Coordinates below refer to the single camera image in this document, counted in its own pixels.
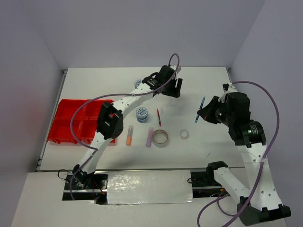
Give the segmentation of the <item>blue gel pen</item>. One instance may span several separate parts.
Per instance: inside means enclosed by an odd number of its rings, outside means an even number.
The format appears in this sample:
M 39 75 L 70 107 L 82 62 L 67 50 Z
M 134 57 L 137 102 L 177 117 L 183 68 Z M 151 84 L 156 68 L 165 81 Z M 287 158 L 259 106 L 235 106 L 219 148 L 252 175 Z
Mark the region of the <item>blue gel pen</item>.
M 202 101 L 201 101 L 201 104 L 200 104 L 200 107 L 199 107 L 198 111 L 200 111 L 203 108 L 205 98 L 206 98 L 205 96 L 202 98 Z M 195 118 L 195 123 L 198 122 L 198 119 L 199 119 L 199 114 L 197 113 L 196 118 Z

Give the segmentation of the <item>red gel pen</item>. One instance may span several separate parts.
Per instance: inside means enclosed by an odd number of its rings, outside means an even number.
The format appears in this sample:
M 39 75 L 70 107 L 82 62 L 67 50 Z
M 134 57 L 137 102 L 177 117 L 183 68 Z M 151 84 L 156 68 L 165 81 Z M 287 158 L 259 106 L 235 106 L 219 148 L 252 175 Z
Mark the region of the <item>red gel pen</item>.
M 159 112 L 158 108 L 156 110 L 157 110 L 158 123 L 159 123 L 159 126 L 161 127 L 160 112 Z

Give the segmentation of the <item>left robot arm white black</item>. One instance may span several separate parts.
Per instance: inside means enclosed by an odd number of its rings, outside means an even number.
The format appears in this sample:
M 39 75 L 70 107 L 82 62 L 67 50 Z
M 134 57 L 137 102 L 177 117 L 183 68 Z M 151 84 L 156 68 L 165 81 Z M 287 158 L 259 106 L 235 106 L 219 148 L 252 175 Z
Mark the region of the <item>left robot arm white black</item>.
M 177 78 L 180 69 L 179 65 L 174 68 L 170 64 L 163 65 L 160 71 L 145 77 L 130 94 L 120 94 L 121 99 L 112 103 L 105 102 L 100 108 L 94 138 L 89 145 L 78 139 L 74 130 L 71 130 L 75 140 L 88 149 L 83 159 L 73 168 L 71 182 L 83 189 L 92 185 L 99 159 L 109 143 L 123 132 L 124 118 L 133 109 L 158 94 L 180 97 L 182 79 Z

